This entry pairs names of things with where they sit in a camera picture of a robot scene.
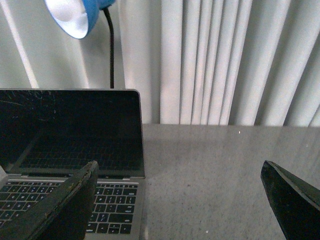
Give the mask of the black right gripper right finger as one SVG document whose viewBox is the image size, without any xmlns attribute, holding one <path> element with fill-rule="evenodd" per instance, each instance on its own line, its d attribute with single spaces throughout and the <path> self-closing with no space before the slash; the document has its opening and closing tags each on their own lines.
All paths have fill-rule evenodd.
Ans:
<svg viewBox="0 0 320 240">
<path fill-rule="evenodd" d="M 320 238 L 320 190 L 272 161 L 260 178 L 270 207 L 287 240 Z"/>
</svg>

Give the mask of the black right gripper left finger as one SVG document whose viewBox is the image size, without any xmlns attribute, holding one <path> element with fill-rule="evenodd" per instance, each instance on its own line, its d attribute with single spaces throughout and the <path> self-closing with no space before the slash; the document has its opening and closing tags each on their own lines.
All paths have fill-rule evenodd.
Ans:
<svg viewBox="0 0 320 240">
<path fill-rule="evenodd" d="M 43 200 L 0 230 L 2 240 L 83 240 L 90 220 L 99 165 L 91 161 Z"/>
</svg>

